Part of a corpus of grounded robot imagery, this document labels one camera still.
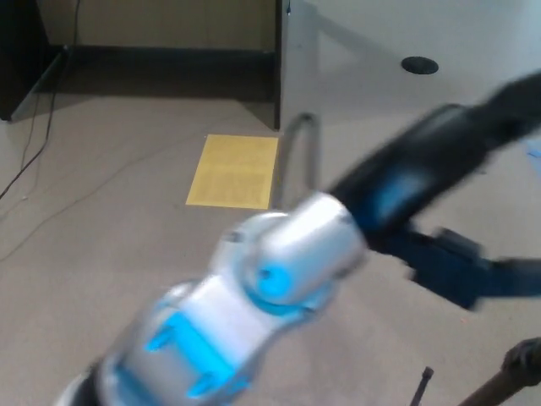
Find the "electrical wire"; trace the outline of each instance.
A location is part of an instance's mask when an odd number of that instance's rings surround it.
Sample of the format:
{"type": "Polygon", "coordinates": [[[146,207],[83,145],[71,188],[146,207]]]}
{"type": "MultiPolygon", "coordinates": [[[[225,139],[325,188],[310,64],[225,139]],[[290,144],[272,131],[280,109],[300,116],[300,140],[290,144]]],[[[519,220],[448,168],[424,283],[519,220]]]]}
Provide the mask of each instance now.
{"type": "MultiPolygon", "coordinates": [[[[8,186],[3,190],[3,192],[0,194],[0,200],[9,192],[11,187],[19,180],[19,178],[25,173],[26,169],[34,163],[34,161],[43,153],[43,151],[46,149],[47,144],[49,143],[49,139],[51,138],[51,126],[52,126],[52,117],[54,115],[54,106],[55,102],[57,100],[57,94],[58,89],[62,82],[64,81],[66,74],[69,70],[70,64],[72,62],[73,56],[74,56],[74,49],[77,45],[77,36],[79,35],[79,7],[81,4],[81,0],[77,0],[77,4],[75,5],[75,16],[74,16],[74,38],[72,41],[72,45],[68,50],[68,56],[66,58],[66,64],[64,65],[64,68],[62,70],[62,73],[60,74],[60,77],[57,80],[57,83],[54,86],[54,89],[52,91],[52,97],[51,97],[51,104],[49,109],[49,119],[47,120],[47,127],[45,132],[45,140],[43,141],[43,145],[38,150],[38,152],[20,169],[19,173],[15,175],[15,177],[9,182],[8,186]]],[[[30,136],[31,132],[34,129],[34,119],[32,119],[32,128],[30,129],[30,136]]]]}

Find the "blue light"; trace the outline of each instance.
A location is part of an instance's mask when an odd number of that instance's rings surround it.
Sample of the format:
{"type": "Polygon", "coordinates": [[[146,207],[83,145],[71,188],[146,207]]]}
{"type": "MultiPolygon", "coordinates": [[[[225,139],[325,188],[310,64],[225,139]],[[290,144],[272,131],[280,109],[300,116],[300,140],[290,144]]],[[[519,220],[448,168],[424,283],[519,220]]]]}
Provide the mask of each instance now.
{"type": "Polygon", "coordinates": [[[287,271],[279,266],[265,266],[259,274],[258,290],[267,297],[279,298],[289,292],[292,280],[287,271]]]}
{"type": "Polygon", "coordinates": [[[234,375],[234,368],[182,313],[175,313],[146,344],[148,351],[157,351],[174,343],[180,354],[199,372],[199,379],[187,395],[196,398],[222,387],[234,375]]]}

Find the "floor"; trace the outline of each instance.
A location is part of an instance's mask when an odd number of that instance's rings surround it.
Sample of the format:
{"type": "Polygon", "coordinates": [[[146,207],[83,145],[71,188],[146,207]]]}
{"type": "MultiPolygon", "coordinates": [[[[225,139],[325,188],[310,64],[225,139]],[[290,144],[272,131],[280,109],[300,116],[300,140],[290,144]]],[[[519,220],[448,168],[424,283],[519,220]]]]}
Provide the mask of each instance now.
{"type": "MultiPolygon", "coordinates": [[[[407,3],[293,2],[286,115],[321,113],[323,185],[431,107],[474,101],[541,64],[533,1],[407,3]],[[416,53],[440,72],[401,71],[416,53]]],[[[28,156],[46,106],[43,96],[28,156]]],[[[51,404],[146,301],[204,274],[221,231],[253,212],[184,204],[199,154],[211,133],[274,136],[253,115],[259,107],[59,97],[46,153],[0,201],[0,404],[51,404]]],[[[30,126],[0,124],[1,184],[18,171],[30,126]]],[[[515,145],[419,222],[464,233],[491,257],[539,256],[539,207],[540,179],[515,145]]],[[[270,351],[239,404],[407,404],[426,365],[435,375],[424,404],[457,404],[510,346],[541,332],[539,301],[486,300],[469,313],[406,276],[398,261],[371,255],[320,322],[270,351]]],[[[540,400],[530,389],[508,404],[540,400]]]]}

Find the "desk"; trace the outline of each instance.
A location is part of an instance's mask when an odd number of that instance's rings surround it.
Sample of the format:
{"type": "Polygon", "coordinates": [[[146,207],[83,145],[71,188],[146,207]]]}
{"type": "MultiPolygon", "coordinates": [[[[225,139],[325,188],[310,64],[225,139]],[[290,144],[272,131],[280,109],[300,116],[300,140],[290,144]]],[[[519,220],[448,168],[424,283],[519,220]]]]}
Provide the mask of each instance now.
{"type": "MultiPolygon", "coordinates": [[[[283,47],[287,0],[276,0],[274,52],[77,46],[61,92],[91,94],[232,97],[270,102],[271,123],[281,127],[283,47]],[[88,75],[97,76],[91,82],[88,75]],[[112,73],[122,80],[107,79],[112,73]],[[83,84],[77,78],[86,75],[83,84]]],[[[36,0],[0,2],[0,118],[10,120],[31,91],[50,91],[62,68],[49,69],[64,50],[47,39],[36,0]],[[44,80],[43,86],[37,86],[44,80]]]]}

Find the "robotic arm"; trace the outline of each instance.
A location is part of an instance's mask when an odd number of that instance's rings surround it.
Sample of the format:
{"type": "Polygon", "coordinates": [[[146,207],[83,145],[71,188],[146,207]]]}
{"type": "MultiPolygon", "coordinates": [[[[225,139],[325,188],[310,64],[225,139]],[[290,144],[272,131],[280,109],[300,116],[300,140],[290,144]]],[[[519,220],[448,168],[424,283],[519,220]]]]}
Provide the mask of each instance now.
{"type": "Polygon", "coordinates": [[[490,289],[501,294],[494,280],[513,274],[502,271],[508,264],[477,261],[465,240],[423,236],[410,221],[492,151],[537,128],[539,95],[541,74],[478,106],[441,107],[292,213],[259,214],[224,234],[208,276],[141,313],[58,405],[228,404],[274,340],[321,312],[368,250],[402,258],[416,282],[465,307],[490,289]],[[449,259],[454,266],[436,274],[449,259]],[[466,288],[457,272],[468,275],[466,288]]]}

